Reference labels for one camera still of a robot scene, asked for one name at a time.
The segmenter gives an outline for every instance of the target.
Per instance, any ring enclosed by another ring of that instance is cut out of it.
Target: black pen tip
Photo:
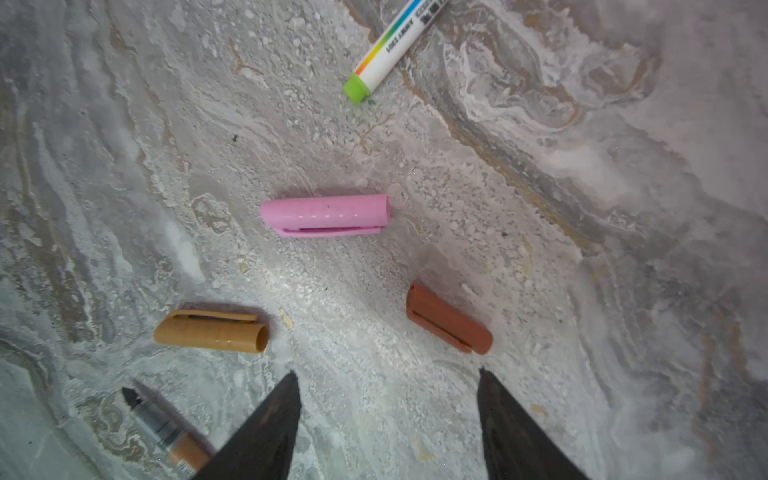
[[[136,390],[133,389],[123,387],[123,398],[125,399],[125,402],[128,404],[128,406],[131,407],[131,410],[135,409],[138,404],[141,403],[139,394],[136,393]]]

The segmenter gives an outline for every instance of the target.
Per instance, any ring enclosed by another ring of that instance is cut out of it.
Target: rainbow stripe label
[[[360,66],[357,68],[357,71],[355,72],[357,75],[362,74],[362,71],[366,69],[369,63],[373,61],[374,57],[384,48],[385,45],[390,43],[392,41],[392,37],[395,36],[395,34],[400,30],[400,28],[403,26],[403,23],[406,21],[408,17],[411,16],[414,10],[416,10],[419,5],[424,3],[425,0],[414,0],[414,2],[400,15],[400,18],[397,19],[397,22],[395,22],[392,27],[389,29],[388,32],[386,32],[386,35],[382,35],[381,41],[379,44],[371,50],[371,54],[368,55],[368,57],[362,61]],[[408,31],[408,28],[411,28],[413,25],[413,20],[410,21],[409,24],[407,24],[407,28],[405,31],[400,32],[399,37],[395,38],[395,44],[397,41]]]

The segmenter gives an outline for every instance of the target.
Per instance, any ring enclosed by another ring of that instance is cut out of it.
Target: pink pen cap
[[[389,225],[389,197],[290,198],[270,200],[261,217],[281,237],[349,237],[381,233]]]

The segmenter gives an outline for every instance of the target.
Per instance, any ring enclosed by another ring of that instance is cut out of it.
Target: barcode label
[[[192,465],[188,464],[186,460],[182,460],[179,462],[179,465],[176,466],[184,473],[186,478],[192,478],[197,473],[195,472],[195,469],[192,468]]]

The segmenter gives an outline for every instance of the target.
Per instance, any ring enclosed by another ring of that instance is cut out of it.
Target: orange pen cap
[[[485,355],[493,345],[493,334],[481,323],[442,301],[425,286],[412,283],[406,300],[408,318],[464,353]]]
[[[262,353],[270,331],[256,315],[175,310],[155,329],[154,341],[228,352]]]

